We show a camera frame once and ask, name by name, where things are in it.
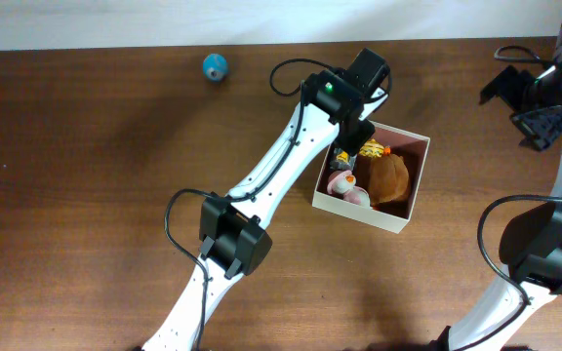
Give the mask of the pink white duck toy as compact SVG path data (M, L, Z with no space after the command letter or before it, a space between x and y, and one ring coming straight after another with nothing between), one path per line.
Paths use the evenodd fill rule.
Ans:
M370 208L371 201L368 192L357 186L356 183L357 178L352 171L334 171L327 180L326 191L329 195L341 196L348 203Z

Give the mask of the grey red toy truck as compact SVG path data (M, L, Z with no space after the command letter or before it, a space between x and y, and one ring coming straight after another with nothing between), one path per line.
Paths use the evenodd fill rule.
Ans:
M356 163L356 157L349 155L341 148L335 147L329 167L333 171L352 171Z

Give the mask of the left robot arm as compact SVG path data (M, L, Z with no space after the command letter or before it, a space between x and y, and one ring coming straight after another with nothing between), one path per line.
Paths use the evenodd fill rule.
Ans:
M363 49L347 68L325 65L295 92L300 101L280 137L226 195L200 191L198 254L192 275L143 351L197 350L205 325L226 293L252 274L269 253L266 232L283 197L309 163L334 146L356 155L375 131L369 115L388 98L386 60Z

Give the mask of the brown plush bear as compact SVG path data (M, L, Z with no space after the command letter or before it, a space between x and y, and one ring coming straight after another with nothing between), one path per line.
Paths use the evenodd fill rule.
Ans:
M387 147L382 156L373 158L370 162L368 194L371 206L405 202L410 192L410 174L404 158Z

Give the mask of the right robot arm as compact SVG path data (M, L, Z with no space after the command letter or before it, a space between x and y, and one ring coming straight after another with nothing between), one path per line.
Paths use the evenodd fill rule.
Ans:
M480 101L501 98L512 110L511 123L523 144L544 151L562 139L562 23L554 53L542 59L531 50L524 57L494 53L507 64L480 93ZM491 203L479 218L482 230L492 210L510 202L535 207L505 227L498 262L486 262L497 277L459 322L428 345L431 350L506 350L508 341L542 306L562 295L562 152L551 193L510 195Z

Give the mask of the yellow round plastic toy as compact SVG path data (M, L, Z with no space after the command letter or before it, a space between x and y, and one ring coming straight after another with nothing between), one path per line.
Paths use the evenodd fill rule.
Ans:
M358 155L367 158L380 158L390 153L390 148L377 142L374 138L368 140L359 150Z

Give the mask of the blue ball toy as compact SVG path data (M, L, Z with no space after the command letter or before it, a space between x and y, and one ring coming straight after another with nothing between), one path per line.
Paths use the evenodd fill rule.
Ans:
M212 82L222 81L229 72L226 59L219 54L209 54L203 60L204 75Z

